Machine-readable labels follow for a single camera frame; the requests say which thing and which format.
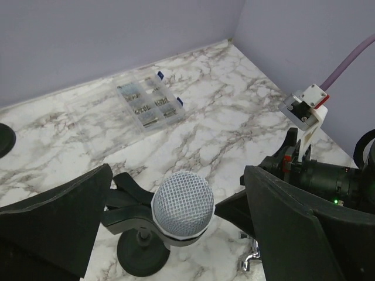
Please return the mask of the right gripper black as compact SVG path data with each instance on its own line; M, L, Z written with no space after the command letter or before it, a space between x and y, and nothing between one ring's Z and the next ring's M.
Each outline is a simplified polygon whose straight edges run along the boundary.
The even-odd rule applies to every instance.
M311 160L311 147L299 162L297 134L297 128L290 128L281 147L259 167L336 205L355 210L374 209L374 130L365 133L355 146L356 168Z

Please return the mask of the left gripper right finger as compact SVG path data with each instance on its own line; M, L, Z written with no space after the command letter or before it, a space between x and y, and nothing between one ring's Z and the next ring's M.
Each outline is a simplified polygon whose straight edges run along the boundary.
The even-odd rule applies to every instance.
M260 167L217 216L257 240L267 280L373 280L374 215L336 205Z

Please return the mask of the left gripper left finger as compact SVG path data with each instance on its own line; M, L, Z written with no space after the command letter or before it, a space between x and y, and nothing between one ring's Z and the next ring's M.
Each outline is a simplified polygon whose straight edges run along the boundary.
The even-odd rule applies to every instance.
M1 208L2 278L83 278L113 173L101 165Z

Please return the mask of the black round-base microphone stand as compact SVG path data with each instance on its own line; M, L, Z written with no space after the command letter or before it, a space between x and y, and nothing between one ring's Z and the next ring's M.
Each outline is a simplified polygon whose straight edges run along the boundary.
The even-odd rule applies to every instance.
M160 271L168 261L170 248L194 244L201 236L187 240L171 238L152 218L151 201L155 193L144 190L129 173L113 178L101 223L113 235L120 235L117 259L130 275L147 277Z

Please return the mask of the white microphone grey mesh head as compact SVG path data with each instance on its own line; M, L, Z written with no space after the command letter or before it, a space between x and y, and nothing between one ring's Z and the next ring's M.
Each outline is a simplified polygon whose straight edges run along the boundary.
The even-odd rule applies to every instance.
M207 180L190 171L165 178L151 201L152 218L165 235L183 241L207 230L215 211Z

